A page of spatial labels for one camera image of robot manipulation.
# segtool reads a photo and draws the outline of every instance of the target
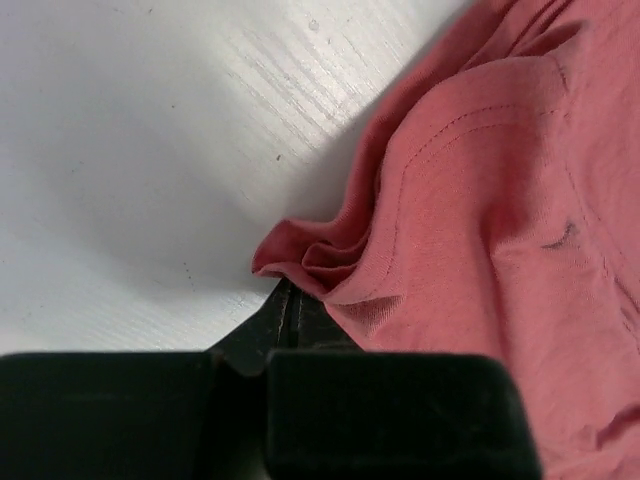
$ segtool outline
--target dark spot on fabric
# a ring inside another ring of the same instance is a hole
[[[569,240],[572,236],[578,233],[578,228],[571,220],[567,220],[567,226],[564,229],[564,235],[557,242],[550,243],[548,245],[543,245],[542,248],[545,250],[558,250],[565,246],[567,240]]]

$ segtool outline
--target crumpled fabric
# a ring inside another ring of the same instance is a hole
[[[503,362],[545,478],[640,479],[639,73],[636,0],[475,4],[380,104],[335,219],[282,221],[253,271],[365,349]]]

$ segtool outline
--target cloth fold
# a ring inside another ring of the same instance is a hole
[[[501,360],[547,478],[640,478],[639,54],[633,0],[478,2],[253,271],[364,348]]]

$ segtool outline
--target black plastic object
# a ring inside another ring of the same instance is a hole
[[[541,478],[502,367],[359,352],[288,282],[206,352],[0,358],[3,479],[464,476]]]
[[[537,480],[518,392],[480,356],[277,352],[273,478]]]
[[[202,353],[0,361],[0,478],[193,478],[216,381]]]

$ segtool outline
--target white table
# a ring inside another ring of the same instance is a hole
[[[0,2],[0,353],[204,348],[468,0]]]

